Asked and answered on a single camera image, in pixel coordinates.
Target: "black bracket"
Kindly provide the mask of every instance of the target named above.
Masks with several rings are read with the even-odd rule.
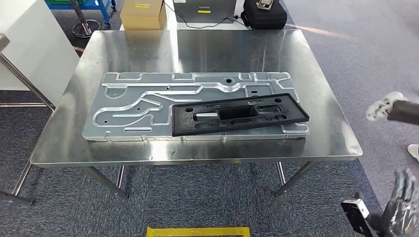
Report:
[[[188,136],[307,122],[308,114],[288,94],[178,104],[172,136]]]

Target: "metal pole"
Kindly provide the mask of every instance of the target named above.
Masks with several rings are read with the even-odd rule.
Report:
[[[0,103],[0,107],[46,107],[44,103]]]
[[[19,195],[20,189],[22,188],[23,182],[25,181],[26,176],[28,176],[28,173],[31,167],[32,167],[31,159],[28,159],[25,167],[23,168],[22,173],[20,174],[19,180],[17,181],[17,184],[13,189],[13,195],[15,196]]]
[[[0,190],[0,199],[7,200],[16,204],[30,206],[34,203],[33,199],[27,199],[24,197],[18,197],[13,194],[6,193]]]
[[[0,53],[0,63],[9,69],[9,71],[12,72],[20,82],[35,93],[52,111],[55,110],[55,106],[51,103],[51,101],[49,101],[48,98],[46,98],[2,53]]]
[[[121,189],[119,189],[112,181],[110,181],[108,178],[106,178],[105,175],[99,172],[95,167],[92,166],[86,166],[83,167],[93,178],[95,178],[97,181],[105,185],[106,188],[111,190],[111,192],[118,194],[118,196],[122,199],[127,199],[128,196],[122,192]]]
[[[80,9],[79,3],[76,0],[71,0],[71,5],[73,5],[74,11],[76,12],[77,17],[79,18],[86,35],[91,35],[92,31],[90,30],[89,25],[87,24],[86,18],[84,17],[82,10]]]
[[[281,185],[284,186],[286,184],[284,170],[282,169],[282,164],[280,162],[276,162],[276,166],[278,168],[279,180],[281,181]]]
[[[292,186],[294,186],[309,170],[315,167],[319,162],[318,161],[309,161],[302,166],[302,168],[295,173],[290,180],[288,180],[285,185],[283,185],[276,193],[276,196],[280,196],[286,193]]]
[[[121,188],[121,184],[122,184],[122,178],[124,177],[124,170],[125,170],[125,166],[121,166],[119,167],[119,172],[118,172],[118,179],[117,179],[117,187]]]

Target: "yellow label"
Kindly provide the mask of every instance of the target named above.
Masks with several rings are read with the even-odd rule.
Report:
[[[250,237],[248,227],[152,229],[147,227],[146,237],[243,236]]]

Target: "black plastic part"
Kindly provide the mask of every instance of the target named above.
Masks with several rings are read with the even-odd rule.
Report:
[[[178,104],[172,136],[189,136],[307,122],[308,114],[288,94]]]
[[[368,224],[367,220],[363,218],[357,205],[346,202],[342,202],[340,205],[342,206],[342,209],[355,232],[358,232],[365,237],[379,237],[379,235]]]

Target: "stamped metal panel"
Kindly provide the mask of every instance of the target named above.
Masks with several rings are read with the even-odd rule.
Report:
[[[263,140],[300,138],[306,123],[195,136],[171,136],[173,104],[289,93],[288,73],[107,73],[83,129],[92,141]]]

